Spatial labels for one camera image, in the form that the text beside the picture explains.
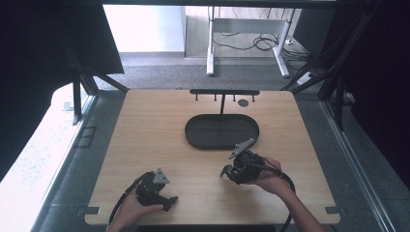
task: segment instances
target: black oval tray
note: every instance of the black oval tray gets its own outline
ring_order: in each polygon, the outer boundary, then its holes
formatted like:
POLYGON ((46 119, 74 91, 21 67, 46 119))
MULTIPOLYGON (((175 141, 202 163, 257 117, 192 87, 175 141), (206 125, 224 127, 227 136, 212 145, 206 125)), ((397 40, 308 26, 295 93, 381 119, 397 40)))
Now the black oval tray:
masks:
POLYGON ((187 122, 185 136, 198 149, 234 149, 236 144, 250 138, 256 142, 259 127, 243 114, 200 114, 187 122))

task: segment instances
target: human hand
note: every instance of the human hand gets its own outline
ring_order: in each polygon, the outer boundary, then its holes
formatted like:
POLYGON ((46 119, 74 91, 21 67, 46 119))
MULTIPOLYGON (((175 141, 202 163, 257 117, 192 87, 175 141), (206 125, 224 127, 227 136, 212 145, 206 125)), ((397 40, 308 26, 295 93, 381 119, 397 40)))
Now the human hand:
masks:
MULTIPOLYGON (((281 171, 279 161, 272 158, 265 159, 266 166, 270 166, 281 171)), ((291 189, 285 180, 283 180, 277 174, 267 170, 263 170, 256 180, 251 181, 247 184, 257 185, 262 189, 268 191, 269 193, 276 194, 279 197, 283 197, 291 189)))
POLYGON ((106 232, 119 232, 136 223, 142 216, 163 209, 163 205, 142 206, 136 198, 135 188, 133 188, 118 208, 106 232))

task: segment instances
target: wooden tabletop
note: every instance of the wooden tabletop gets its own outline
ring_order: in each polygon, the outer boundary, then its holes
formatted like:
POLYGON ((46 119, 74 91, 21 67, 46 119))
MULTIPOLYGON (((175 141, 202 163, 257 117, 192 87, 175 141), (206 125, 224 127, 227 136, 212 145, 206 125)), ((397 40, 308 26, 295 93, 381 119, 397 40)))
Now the wooden tabletop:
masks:
MULTIPOLYGON (((178 196, 169 212, 142 217, 139 224, 266 224, 284 223, 288 211, 281 200, 257 186, 236 185, 220 172, 232 163, 231 150, 204 151, 185 138, 186 122, 198 114, 218 114, 220 97, 195 96, 186 90, 130 90, 102 164, 86 215, 89 224, 107 224, 111 210, 133 180, 160 167, 170 184, 160 192, 178 196)), ((255 97, 226 96, 224 113, 252 117, 260 134, 251 151, 281 162, 298 196, 322 223, 339 222, 320 163, 293 95, 265 91, 255 97), (242 107, 238 100, 248 100, 242 107)))

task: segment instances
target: white desk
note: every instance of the white desk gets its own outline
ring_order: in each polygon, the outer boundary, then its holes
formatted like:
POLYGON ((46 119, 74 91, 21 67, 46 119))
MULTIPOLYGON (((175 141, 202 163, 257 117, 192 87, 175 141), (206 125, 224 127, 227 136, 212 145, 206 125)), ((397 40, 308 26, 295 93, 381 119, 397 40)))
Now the white desk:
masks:
POLYGON ((215 18, 215 7, 212 7, 209 22, 209 42, 207 52, 208 75, 214 74, 214 33, 254 33, 280 34, 278 46, 273 48, 275 57, 283 77, 289 76, 289 71, 283 62, 281 52, 292 24, 295 9, 290 9, 286 20, 279 19, 244 19, 244 18, 215 18))

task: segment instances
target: small black object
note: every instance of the small black object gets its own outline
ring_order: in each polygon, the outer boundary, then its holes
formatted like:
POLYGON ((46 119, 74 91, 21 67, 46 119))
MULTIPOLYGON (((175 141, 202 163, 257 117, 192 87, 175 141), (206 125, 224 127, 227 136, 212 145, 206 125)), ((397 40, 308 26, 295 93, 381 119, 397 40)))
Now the small black object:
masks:
POLYGON ((138 202, 143 206, 161 204, 163 205, 163 210, 168 212, 178 197, 174 196, 167 199, 159 195, 159 192, 165 187, 165 184, 155 184, 155 176, 156 174, 153 171, 147 172, 145 178, 143 178, 137 186, 136 194, 138 195, 138 202))
POLYGON ((118 208, 120 208, 124 199, 129 195, 132 189, 136 189, 135 193, 137 195, 137 200, 141 205, 148 206, 161 204, 163 205, 163 210, 168 212, 172 205, 178 200, 178 196, 173 196, 167 199, 159 195, 159 192, 165 187, 165 184, 168 183, 169 180, 165 177, 160 168, 158 169, 157 174, 153 171, 146 172, 135 179, 132 185, 130 185, 121 195, 120 199, 117 201, 117 204, 115 204, 114 209, 112 209, 111 215, 108 219, 108 225, 114 220, 114 216, 117 213, 118 208))
POLYGON ((223 174, 226 174, 229 180, 235 182, 237 185, 256 180, 262 172, 262 169, 250 164, 263 166, 265 165, 265 160, 246 149, 235 157, 233 165, 226 165, 220 175, 223 176, 223 174))

